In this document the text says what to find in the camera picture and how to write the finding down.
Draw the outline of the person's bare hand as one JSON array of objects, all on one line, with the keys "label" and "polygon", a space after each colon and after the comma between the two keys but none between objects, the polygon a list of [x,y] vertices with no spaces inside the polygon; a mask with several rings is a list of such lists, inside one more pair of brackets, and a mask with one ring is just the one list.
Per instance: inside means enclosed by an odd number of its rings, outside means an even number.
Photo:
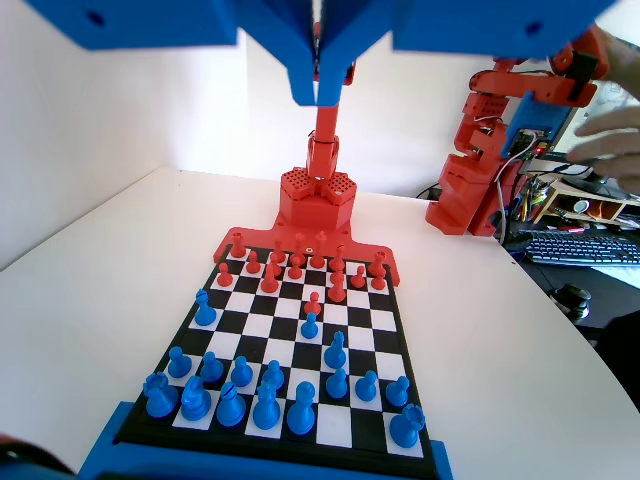
[{"label": "person's bare hand", "polygon": [[597,160],[594,171],[617,180],[622,190],[639,194],[639,107],[621,108],[587,120],[575,131],[577,137],[596,136],[567,155],[570,163]]},{"label": "person's bare hand", "polygon": [[639,46],[620,39],[597,24],[594,31],[603,39],[609,69],[603,77],[618,84],[636,99],[639,99]]}]

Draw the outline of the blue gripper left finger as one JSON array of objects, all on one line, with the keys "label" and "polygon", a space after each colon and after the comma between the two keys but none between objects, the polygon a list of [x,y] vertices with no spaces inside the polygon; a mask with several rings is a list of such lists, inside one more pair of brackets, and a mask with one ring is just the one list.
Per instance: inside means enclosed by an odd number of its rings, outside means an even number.
[{"label": "blue gripper left finger", "polygon": [[30,1],[86,50],[231,46],[244,30],[287,70],[301,106],[316,103],[309,1]]}]

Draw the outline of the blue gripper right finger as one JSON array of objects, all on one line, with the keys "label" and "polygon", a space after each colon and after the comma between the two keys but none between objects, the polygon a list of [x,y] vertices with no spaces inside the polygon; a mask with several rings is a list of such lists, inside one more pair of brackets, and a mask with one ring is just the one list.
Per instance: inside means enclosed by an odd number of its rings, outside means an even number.
[{"label": "blue gripper right finger", "polygon": [[395,50],[543,58],[586,32],[611,1],[324,1],[319,105],[339,103],[346,72],[387,33]]}]

